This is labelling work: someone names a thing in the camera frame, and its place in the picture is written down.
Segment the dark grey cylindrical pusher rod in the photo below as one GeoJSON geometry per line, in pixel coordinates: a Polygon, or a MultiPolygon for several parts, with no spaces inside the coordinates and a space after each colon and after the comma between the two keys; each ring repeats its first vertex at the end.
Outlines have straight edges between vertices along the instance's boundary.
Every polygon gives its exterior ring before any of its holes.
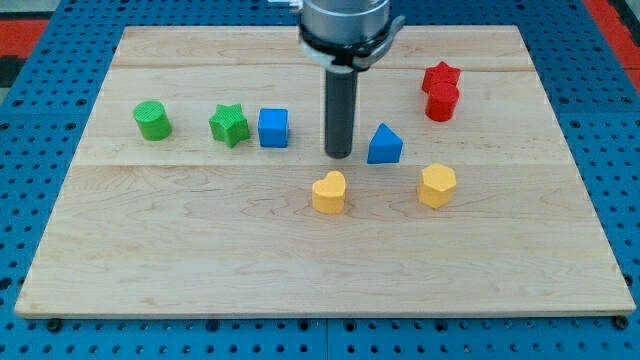
{"type": "Polygon", "coordinates": [[[325,72],[324,150],[334,159],[352,151],[357,99],[356,72],[325,72]]]}

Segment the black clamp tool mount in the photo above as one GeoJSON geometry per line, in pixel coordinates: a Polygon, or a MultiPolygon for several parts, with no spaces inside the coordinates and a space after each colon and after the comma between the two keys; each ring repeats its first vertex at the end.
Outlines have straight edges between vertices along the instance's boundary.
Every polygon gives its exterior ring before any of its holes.
{"type": "Polygon", "coordinates": [[[336,44],[320,39],[304,25],[299,27],[303,53],[313,62],[333,73],[367,71],[391,49],[395,36],[405,25],[405,17],[397,16],[366,41],[336,44]]]}

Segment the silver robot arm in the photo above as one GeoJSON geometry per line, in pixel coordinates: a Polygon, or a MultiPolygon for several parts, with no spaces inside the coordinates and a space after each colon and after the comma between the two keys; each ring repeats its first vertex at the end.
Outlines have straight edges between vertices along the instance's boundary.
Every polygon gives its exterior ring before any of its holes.
{"type": "Polygon", "coordinates": [[[390,0],[269,0],[298,16],[304,54],[324,68],[324,151],[334,159],[352,152],[358,76],[391,49],[406,23],[391,17],[390,0]]]}

